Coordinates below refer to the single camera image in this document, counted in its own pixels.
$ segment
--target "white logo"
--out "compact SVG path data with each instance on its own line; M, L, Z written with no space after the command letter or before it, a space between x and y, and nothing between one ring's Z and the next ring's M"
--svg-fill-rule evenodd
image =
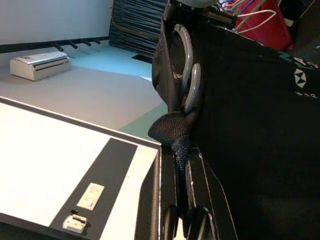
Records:
M297 70L295 70L294 73L294 78L295 78L295 83L300 87L300 88L304 88L304 86L307 83L307 77L306 74L297 68Z

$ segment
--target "black garbage bag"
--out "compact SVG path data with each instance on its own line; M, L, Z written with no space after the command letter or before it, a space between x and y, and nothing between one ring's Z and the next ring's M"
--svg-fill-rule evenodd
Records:
M183 24L201 65L194 108L180 92ZM320 70L201 19L164 21L152 63L168 114L149 135L179 158L196 146L219 178L240 240L320 239Z

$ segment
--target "gray floor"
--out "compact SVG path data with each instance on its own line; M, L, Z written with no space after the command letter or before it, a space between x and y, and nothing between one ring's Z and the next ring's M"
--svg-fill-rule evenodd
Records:
M77 66L37 82L0 69L0 96L114 130L163 103L142 77Z

